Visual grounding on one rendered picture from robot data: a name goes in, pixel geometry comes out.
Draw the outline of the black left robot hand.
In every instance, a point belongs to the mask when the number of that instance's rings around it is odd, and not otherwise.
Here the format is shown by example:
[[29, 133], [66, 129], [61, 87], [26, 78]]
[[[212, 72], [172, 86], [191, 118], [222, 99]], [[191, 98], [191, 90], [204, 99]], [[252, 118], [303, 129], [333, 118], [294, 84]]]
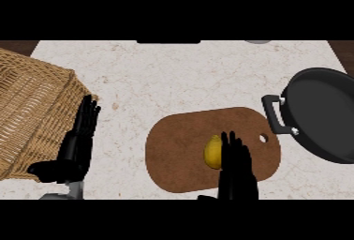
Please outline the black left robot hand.
[[35, 175], [42, 183], [64, 184], [83, 179], [89, 168], [98, 113], [97, 102], [91, 96], [85, 96], [76, 109], [73, 127], [61, 140], [55, 160], [35, 162], [27, 168], [27, 173]]

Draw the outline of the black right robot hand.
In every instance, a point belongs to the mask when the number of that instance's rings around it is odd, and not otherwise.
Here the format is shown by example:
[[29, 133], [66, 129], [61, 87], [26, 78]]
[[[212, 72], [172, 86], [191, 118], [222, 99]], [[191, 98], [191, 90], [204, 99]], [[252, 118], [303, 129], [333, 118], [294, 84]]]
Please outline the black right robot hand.
[[234, 136], [232, 131], [221, 133], [221, 141], [221, 171], [216, 196], [198, 195], [197, 199], [203, 201], [256, 201], [257, 187], [249, 148]]

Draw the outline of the yellow lemon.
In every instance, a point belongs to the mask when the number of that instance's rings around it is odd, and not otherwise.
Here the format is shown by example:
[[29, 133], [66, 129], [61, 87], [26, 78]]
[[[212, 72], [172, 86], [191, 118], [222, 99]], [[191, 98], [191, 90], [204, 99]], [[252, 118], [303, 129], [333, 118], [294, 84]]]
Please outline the yellow lemon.
[[203, 158], [206, 165], [218, 170], [221, 168], [221, 138], [212, 135], [203, 150]]

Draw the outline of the brown wooden cutting board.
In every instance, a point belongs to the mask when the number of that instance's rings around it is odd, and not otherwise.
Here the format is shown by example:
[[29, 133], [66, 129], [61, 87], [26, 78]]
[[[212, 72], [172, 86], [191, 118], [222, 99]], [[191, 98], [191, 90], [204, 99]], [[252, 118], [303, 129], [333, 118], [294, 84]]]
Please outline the brown wooden cutting board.
[[262, 114], [244, 107], [166, 116], [148, 131], [144, 162], [148, 176], [168, 192], [184, 193], [218, 187], [218, 171], [203, 160], [213, 135], [232, 133], [247, 145], [255, 178], [272, 176], [280, 162], [280, 145]]

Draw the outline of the wicker basket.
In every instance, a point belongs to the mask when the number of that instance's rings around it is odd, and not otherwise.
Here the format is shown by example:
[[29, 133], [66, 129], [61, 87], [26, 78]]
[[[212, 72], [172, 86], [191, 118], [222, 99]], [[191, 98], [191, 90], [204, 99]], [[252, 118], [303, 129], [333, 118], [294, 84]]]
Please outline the wicker basket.
[[55, 160], [85, 96], [70, 69], [0, 49], [0, 180], [39, 181], [27, 168]]

